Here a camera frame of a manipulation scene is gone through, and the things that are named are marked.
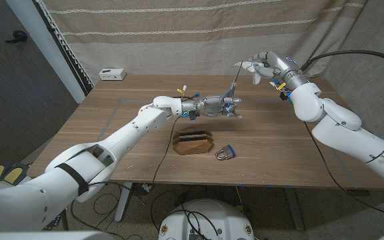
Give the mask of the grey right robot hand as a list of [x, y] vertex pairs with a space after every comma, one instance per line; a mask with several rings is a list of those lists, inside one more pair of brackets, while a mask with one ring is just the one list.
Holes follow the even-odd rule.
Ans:
[[308, 83], [307, 78], [299, 72], [298, 64], [290, 57], [272, 51], [258, 53], [252, 58], [251, 68], [255, 70], [254, 83], [260, 78], [280, 77], [286, 83], [286, 88], [293, 91]]

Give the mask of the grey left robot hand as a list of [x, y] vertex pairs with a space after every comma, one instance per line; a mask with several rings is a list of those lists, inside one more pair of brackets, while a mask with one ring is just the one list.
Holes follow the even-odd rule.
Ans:
[[199, 101], [199, 114], [207, 117], [225, 115], [227, 117], [242, 119], [243, 116], [236, 112], [239, 102], [241, 102], [241, 99], [236, 97], [222, 98], [218, 95], [204, 97]]

